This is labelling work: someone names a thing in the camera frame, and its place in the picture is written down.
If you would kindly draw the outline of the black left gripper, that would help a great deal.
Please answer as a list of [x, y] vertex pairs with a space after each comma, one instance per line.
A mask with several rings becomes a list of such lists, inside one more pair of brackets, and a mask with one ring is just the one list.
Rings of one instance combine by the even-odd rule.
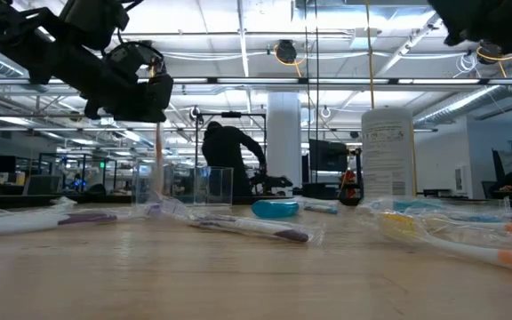
[[135, 72], [86, 70], [80, 72], [81, 96], [87, 100], [84, 114], [98, 119], [103, 109], [116, 121], [163, 123], [164, 110], [172, 95], [173, 79], [156, 76], [139, 82]]

